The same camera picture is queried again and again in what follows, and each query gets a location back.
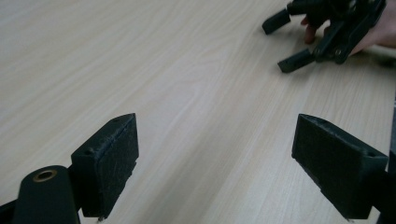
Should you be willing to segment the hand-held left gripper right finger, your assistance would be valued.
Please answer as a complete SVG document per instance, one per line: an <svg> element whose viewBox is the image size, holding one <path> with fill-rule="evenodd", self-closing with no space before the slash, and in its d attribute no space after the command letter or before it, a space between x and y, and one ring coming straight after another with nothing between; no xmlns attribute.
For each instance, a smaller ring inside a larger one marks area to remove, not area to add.
<svg viewBox="0 0 396 224"><path fill-rule="evenodd" d="M389 216L389 157L329 121L301 114L291 156L346 219Z"/></svg>

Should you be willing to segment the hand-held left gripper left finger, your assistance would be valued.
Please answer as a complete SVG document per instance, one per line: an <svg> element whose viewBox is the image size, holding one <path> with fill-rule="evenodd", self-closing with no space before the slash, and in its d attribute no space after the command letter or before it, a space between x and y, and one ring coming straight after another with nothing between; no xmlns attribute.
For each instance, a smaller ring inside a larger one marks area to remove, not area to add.
<svg viewBox="0 0 396 224"><path fill-rule="evenodd" d="M135 113L111 119L72 153L84 217L108 218L138 157Z"/></svg>

